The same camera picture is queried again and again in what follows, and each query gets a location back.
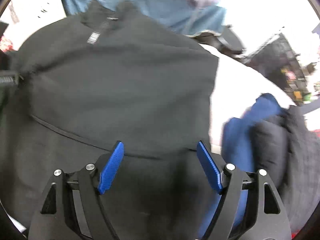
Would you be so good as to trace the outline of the white poster with print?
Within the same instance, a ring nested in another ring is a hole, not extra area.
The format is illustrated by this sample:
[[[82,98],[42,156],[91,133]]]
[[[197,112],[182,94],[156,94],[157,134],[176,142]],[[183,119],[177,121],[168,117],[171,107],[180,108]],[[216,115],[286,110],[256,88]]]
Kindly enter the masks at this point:
[[[65,17],[61,0],[11,0],[1,15],[8,24],[2,37],[4,50],[19,50],[33,33]]]

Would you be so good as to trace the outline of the pink bed sheet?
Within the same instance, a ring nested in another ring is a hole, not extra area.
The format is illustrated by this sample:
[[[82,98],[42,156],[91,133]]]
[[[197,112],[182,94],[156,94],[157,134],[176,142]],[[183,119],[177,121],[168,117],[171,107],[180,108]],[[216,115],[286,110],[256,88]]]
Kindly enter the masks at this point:
[[[210,96],[209,137],[213,153],[221,153],[224,124],[231,118],[241,118],[261,94],[272,94],[283,108],[295,104],[284,91],[256,70],[221,54],[212,46],[203,44],[202,47],[219,58],[215,86]]]

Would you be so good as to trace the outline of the red cloth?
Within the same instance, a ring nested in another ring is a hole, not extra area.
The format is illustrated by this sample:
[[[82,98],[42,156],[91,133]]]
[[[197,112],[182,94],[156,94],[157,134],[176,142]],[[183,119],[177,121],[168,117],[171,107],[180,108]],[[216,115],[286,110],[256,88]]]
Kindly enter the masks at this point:
[[[320,129],[314,130],[313,133],[315,133],[317,137],[320,137]]]

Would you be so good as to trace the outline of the black sweatshirt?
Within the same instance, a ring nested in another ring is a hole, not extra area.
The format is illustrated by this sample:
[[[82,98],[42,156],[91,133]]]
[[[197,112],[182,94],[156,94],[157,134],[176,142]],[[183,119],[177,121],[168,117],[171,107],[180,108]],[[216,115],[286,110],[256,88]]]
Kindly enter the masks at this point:
[[[209,143],[218,58],[130,2],[50,24],[13,54],[23,79],[1,116],[1,202],[29,226],[55,169],[125,155],[102,197],[120,239],[196,239],[212,191],[196,156]]]

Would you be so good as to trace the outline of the navy quilted jacket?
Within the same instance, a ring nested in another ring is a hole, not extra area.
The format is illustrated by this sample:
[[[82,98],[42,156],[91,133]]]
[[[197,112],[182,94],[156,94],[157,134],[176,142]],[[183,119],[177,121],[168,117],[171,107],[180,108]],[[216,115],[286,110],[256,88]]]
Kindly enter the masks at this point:
[[[214,191],[201,239],[319,239],[319,137],[304,120],[312,109],[263,94],[224,125],[226,187]]]

